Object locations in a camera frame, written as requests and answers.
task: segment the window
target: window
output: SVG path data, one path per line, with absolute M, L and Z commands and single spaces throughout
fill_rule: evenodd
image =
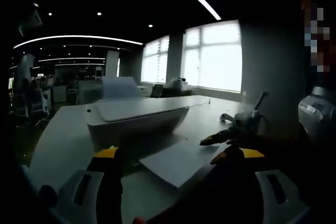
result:
M 143 51 L 141 81 L 166 82 L 169 36 L 148 43 Z
M 118 59 L 117 77 L 119 77 L 119 70 L 120 70 L 120 58 Z
M 9 82 L 8 82 L 8 89 L 13 88 L 13 81 L 14 81 L 14 77 L 10 77 Z
M 240 92 L 242 58 L 238 21 L 192 28 L 184 36 L 181 76 L 191 86 Z

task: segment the white paper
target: white paper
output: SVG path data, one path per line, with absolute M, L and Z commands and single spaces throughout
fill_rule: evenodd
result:
M 143 158 L 140 162 L 154 174 L 180 188 L 227 146 L 200 146 L 198 141 L 180 140 L 176 144 Z
M 139 100 L 141 92 L 132 77 L 112 77 L 102 78 L 102 98 L 104 100 Z

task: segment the ceiling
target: ceiling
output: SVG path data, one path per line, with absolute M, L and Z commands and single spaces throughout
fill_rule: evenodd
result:
M 222 20 L 259 18 L 286 20 L 293 0 L 206 0 Z M 13 46 L 25 41 L 58 35 L 105 36 L 147 43 L 161 36 L 180 33 L 187 28 L 216 22 L 197 0 L 20 0 L 20 24 L 34 10 L 42 25 L 17 32 Z M 105 57 L 107 50 L 120 56 L 141 48 L 121 41 L 89 38 L 57 38 L 31 42 L 13 50 L 12 66 L 19 56 L 31 53 L 38 60 L 50 57 Z

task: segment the desk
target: desk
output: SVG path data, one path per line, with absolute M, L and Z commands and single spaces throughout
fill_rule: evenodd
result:
M 192 95 L 178 99 L 204 98 Z M 190 146 L 186 156 L 194 156 L 203 147 L 199 146 L 200 140 L 228 127 L 219 121 L 221 113 L 234 116 L 239 110 L 238 102 L 209 99 L 210 104 L 191 107 L 170 136 L 172 141 L 183 138 L 184 145 Z M 49 122 L 35 148 L 29 169 L 37 188 L 48 184 L 58 190 L 76 170 L 87 168 L 95 151 L 85 120 L 85 105 L 76 105 L 60 108 Z M 151 218 L 174 204 L 179 196 L 146 169 L 122 178 L 122 184 L 124 223 L 131 223 L 136 216 Z
M 174 89 L 168 89 L 163 88 L 161 97 L 185 97 L 187 95 L 192 95 L 192 90 L 174 90 Z

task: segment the wall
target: wall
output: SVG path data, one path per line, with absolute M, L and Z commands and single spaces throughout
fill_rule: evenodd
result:
M 183 35 L 170 40 L 167 80 L 178 77 L 181 69 Z M 242 92 L 246 102 L 255 104 L 263 91 L 270 96 L 261 107 L 269 120 L 269 135 L 288 137 L 295 135 L 298 122 L 297 106 L 305 96 L 303 40 L 293 29 L 241 25 L 243 51 Z M 125 76 L 133 76 L 140 84 L 142 52 L 121 61 Z M 241 101 L 242 95 L 210 89 L 193 88 L 193 94 Z
M 108 51 L 105 64 L 105 76 L 117 76 L 119 52 Z
M 119 76 L 132 76 L 137 84 L 141 83 L 143 49 L 120 57 Z
M 295 135 L 298 104 L 305 96 L 303 40 L 293 29 L 242 25 L 243 78 L 247 103 L 255 104 L 263 91 L 270 96 L 261 113 L 270 121 L 271 135 Z
M 181 73 L 183 34 L 171 35 L 168 48 L 166 82 L 179 78 Z
M 31 82 L 30 68 L 34 66 L 34 56 L 31 54 L 23 55 L 17 66 L 17 78 L 14 78 L 15 89 L 20 89 L 22 80 L 27 78 Z

